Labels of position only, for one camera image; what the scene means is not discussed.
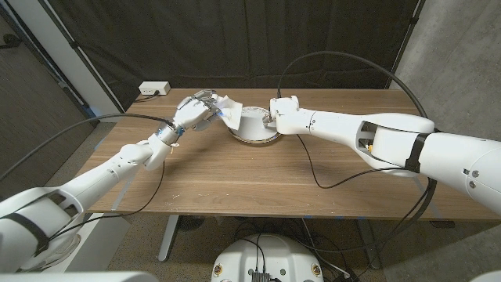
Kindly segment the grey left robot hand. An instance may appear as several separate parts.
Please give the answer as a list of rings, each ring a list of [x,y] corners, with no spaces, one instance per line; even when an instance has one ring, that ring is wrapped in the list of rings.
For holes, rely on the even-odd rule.
[[[188,129],[196,126],[217,111],[218,95],[215,90],[203,89],[187,96],[177,107],[172,118],[176,128]]]

